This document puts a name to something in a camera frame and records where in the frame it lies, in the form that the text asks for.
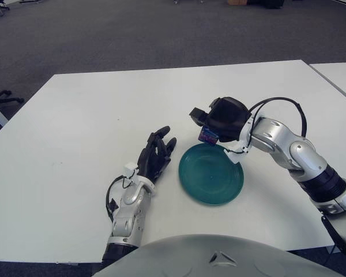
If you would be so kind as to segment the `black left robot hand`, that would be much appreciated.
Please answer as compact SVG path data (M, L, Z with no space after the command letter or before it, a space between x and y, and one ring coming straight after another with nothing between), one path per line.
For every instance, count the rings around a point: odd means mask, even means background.
M170 131L169 126L164 126L150 134L147 145L142 149L138 158L138 175L149 179L152 183L160 177L171 161L171 154L176 146L176 138L168 143L163 141Z

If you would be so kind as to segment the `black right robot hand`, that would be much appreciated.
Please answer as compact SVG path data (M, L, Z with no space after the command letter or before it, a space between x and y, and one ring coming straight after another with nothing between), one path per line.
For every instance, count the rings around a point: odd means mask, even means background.
M201 127L199 141L211 145L238 141L241 130L251 116L247 107L231 97L216 98L209 107L208 113L195 107L189 114L195 124Z

